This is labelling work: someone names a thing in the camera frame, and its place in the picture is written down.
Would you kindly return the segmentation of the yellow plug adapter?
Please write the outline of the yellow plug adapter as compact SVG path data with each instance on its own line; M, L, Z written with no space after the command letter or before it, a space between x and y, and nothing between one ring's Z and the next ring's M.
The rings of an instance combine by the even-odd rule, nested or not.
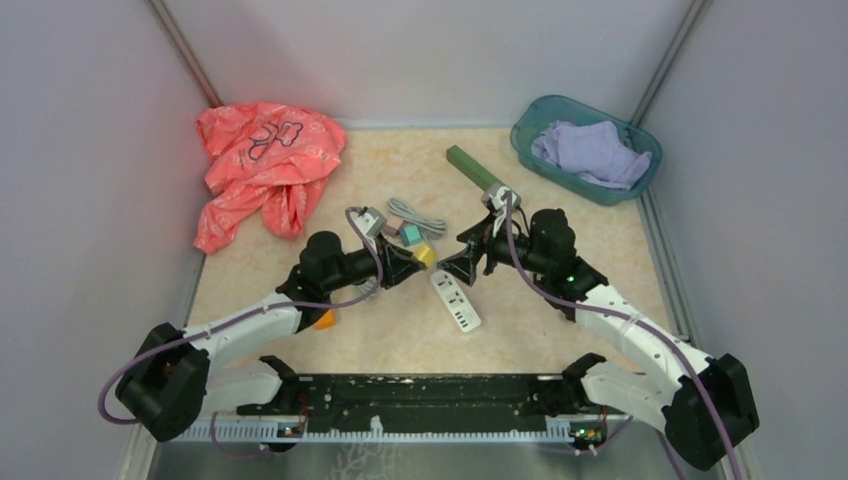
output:
M438 259L435 250L428 244L421 243L414 251L414 257L423 263L427 269L431 268Z

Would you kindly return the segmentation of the white power strip with USB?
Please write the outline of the white power strip with USB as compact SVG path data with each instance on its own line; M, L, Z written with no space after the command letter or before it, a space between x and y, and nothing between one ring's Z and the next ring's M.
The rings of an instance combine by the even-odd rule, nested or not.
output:
M453 276L435 270L430 275L430 283L461 332L468 333L482 325L480 316Z

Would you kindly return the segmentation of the orange power strip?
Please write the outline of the orange power strip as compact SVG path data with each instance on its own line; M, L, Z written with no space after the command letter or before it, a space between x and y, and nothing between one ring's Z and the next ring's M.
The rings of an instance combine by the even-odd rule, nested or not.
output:
M314 324L316 330L325 330L334 327L337 324L335 312L329 310L325 312Z

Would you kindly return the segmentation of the green power strip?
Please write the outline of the green power strip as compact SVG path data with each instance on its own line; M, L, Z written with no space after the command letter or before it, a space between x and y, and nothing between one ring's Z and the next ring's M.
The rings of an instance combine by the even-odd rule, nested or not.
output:
M486 194L493 187L506 186L503 181L458 145L453 145L446 150L446 159L454 168L482 190L481 202L483 204L486 204Z

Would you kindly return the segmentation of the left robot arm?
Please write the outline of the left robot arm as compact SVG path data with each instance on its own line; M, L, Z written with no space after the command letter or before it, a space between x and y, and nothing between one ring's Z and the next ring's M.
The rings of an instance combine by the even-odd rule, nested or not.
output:
M288 278L256 304L218 321L178 330L154 327L136 356L116 373L116 399L158 441L183 434L199 417L241 406L266 405L292 411L300 388L282 363L259 360L242 368L231 363L263 345L300 333L335 309L332 294L373 279L390 289L425 270L408 250L383 236L345 253L331 231L311 235Z

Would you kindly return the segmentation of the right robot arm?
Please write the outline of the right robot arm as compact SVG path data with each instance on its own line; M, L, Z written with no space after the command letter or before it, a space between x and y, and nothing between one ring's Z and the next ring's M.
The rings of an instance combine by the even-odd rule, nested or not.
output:
M730 354L714 357L687 344L630 304L577 254L563 210L537 211L524 234L490 214L457 239L464 250L439 261L438 269L471 286L480 262L486 274L499 265L513 267L568 320L637 366L630 371L594 353L579 358L562 373L569 408L619 410L661 433L692 467L706 471L726 459L733 477L742 478L734 449L760 425L744 365Z

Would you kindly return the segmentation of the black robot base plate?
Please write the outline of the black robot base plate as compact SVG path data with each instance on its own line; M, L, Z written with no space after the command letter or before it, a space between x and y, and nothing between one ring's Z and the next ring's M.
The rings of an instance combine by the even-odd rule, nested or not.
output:
M301 374L242 416L301 417L309 433L359 433L378 418L391 434L542 432L547 419L614 408L576 396L559 374Z

